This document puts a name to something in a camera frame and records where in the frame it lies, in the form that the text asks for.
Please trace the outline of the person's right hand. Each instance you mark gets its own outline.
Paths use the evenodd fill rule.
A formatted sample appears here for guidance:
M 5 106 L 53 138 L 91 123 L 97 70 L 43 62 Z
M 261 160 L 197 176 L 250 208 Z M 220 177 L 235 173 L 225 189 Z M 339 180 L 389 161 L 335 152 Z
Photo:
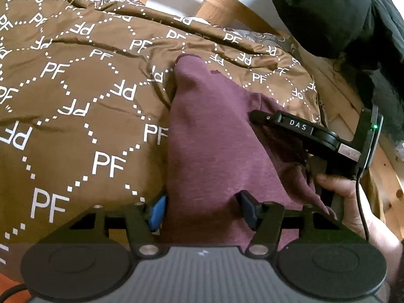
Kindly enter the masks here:
M 402 253 L 400 241 L 391 230 L 371 211 L 366 194 L 356 182 L 340 176 L 319 174 L 316 182 L 343 198 L 344 215 L 342 223 L 354 233 L 374 245 L 385 257 L 393 257 L 398 250 Z

